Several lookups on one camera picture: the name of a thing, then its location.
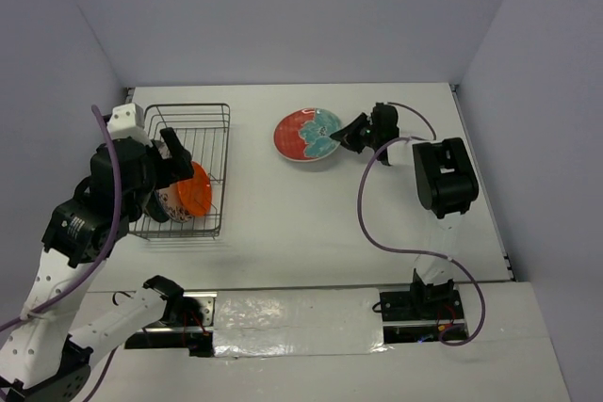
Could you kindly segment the blue floral white plate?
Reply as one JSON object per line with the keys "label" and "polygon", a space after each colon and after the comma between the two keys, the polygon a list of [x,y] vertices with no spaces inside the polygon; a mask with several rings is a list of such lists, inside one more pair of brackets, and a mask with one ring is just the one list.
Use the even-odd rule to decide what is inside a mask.
{"label": "blue floral white plate", "polygon": [[159,201],[170,217],[170,221],[184,224],[193,219],[193,215],[180,199],[177,183],[156,190]]}

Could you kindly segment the red and teal plate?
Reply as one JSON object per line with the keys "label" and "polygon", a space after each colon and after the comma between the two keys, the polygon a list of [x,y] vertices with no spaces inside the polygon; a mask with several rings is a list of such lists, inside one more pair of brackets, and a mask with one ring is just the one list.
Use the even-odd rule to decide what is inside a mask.
{"label": "red and teal plate", "polygon": [[342,128],[342,121],[333,112],[319,107],[296,110],[276,125],[272,141],[285,159],[294,162],[315,162],[336,151],[339,143],[331,134]]}

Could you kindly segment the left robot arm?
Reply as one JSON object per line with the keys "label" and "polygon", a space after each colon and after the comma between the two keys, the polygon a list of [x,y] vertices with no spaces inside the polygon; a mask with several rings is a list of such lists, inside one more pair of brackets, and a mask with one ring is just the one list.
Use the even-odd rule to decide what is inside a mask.
{"label": "left robot arm", "polygon": [[193,175],[191,155],[174,130],[160,135],[168,157],[149,138],[108,138],[90,160],[90,175],[53,211],[24,309],[4,326],[2,400],[71,401],[98,361],[137,330],[184,316],[183,288],[154,276],[115,311],[72,327],[93,278],[157,189]]}

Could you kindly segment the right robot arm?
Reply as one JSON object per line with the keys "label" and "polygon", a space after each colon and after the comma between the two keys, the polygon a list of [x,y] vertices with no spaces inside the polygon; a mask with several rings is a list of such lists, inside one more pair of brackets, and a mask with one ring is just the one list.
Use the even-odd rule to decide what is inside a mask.
{"label": "right robot arm", "polygon": [[[399,111],[416,115],[427,126],[431,137],[400,134]],[[373,151],[358,189],[356,210],[360,229],[374,247],[396,254],[414,254],[410,283],[409,313],[430,318],[443,309],[455,318],[453,269],[470,273],[455,257],[458,230],[469,208],[480,194],[479,183],[464,141],[458,137],[439,141],[435,128],[422,113],[401,103],[377,103],[370,114],[362,113],[349,125],[330,134],[343,148],[360,153]],[[425,249],[394,249],[377,242],[368,231],[363,216],[363,197],[368,174],[377,162],[388,166],[388,148],[399,142],[412,145],[416,195],[430,225]]]}

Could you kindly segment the orange plastic plate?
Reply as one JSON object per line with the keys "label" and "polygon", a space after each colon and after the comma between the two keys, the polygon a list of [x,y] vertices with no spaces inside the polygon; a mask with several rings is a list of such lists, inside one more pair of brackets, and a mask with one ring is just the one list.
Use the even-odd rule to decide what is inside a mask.
{"label": "orange plastic plate", "polygon": [[194,217],[205,216],[212,206],[210,179],[197,162],[191,163],[193,177],[176,183],[178,196],[183,207]]}

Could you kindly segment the dark green plate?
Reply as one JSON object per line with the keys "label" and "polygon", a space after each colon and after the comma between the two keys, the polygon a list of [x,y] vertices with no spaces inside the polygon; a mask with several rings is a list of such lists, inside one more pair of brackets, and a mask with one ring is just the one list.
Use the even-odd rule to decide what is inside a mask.
{"label": "dark green plate", "polygon": [[171,220],[162,207],[156,191],[150,196],[145,206],[144,213],[157,223],[166,223]]}

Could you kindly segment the silver foil tape sheet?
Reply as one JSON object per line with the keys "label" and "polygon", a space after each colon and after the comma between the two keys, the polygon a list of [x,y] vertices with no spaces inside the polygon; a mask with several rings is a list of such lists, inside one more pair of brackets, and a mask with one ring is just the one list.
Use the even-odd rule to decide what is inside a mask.
{"label": "silver foil tape sheet", "polygon": [[374,288],[220,292],[220,358],[366,355],[386,350]]}

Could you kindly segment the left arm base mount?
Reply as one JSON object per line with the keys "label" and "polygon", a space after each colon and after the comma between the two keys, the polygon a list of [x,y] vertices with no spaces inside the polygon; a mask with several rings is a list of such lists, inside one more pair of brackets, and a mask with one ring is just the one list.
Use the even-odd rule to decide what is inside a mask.
{"label": "left arm base mount", "polygon": [[126,340],[126,350],[184,350],[189,357],[214,356],[216,292],[185,292],[178,320],[156,321]]}

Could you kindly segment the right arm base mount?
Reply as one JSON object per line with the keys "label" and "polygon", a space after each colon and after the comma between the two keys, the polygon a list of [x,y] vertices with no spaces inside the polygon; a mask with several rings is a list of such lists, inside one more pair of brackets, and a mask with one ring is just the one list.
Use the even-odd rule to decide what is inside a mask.
{"label": "right arm base mount", "polygon": [[468,328],[457,287],[436,301],[419,298],[417,284],[402,290],[386,290],[371,307],[381,317],[383,341],[386,345],[465,341]]}

